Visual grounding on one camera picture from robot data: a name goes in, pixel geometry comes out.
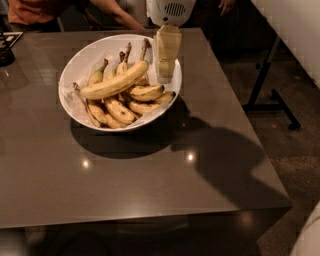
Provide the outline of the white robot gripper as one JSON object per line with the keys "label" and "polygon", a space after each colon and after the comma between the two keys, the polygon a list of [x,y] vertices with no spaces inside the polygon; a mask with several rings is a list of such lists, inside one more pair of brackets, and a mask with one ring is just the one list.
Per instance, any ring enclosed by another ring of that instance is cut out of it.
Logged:
{"label": "white robot gripper", "polygon": [[173,78],[182,41],[178,27],[188,21],[195,3],[196,0],[146,0],[147,16],[161,26],[155,35],[156,72],[160,83],[168,84]]}

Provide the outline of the bystander forearm left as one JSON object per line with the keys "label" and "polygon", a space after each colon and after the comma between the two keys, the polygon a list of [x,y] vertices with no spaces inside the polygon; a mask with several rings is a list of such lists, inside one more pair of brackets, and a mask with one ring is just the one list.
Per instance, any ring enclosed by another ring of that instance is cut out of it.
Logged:
{"label": "bystander forearm left", "polygon": [[89,0],[104,14],[112,17],[117,23],[130,30],[144,30],[144,27],[129,13],[124,11],[116,0]]}

